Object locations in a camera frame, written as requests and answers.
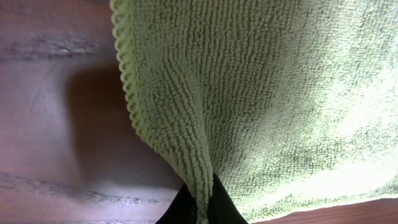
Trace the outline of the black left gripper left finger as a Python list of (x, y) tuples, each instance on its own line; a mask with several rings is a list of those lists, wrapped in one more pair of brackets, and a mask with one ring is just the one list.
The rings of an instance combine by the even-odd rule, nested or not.
[(173, 199), (170, 207), (156, 222), (156, 224), (196, 224), (197, 223), (197, 203), (183, 184), (177, 195)]

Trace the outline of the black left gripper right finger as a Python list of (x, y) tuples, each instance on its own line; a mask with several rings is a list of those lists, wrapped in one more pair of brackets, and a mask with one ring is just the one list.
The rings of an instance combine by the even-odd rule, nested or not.
[(209, 224), (248, 224), (235, 207), (218, 176), (213, 173), (213, 195), (208, 203)]

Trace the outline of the light green microfiber cloth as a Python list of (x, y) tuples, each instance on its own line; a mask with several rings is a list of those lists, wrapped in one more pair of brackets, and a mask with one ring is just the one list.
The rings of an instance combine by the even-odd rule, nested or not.
[(137, 135), (249, 222), (397, 197), (397, 2), (110, 3)]

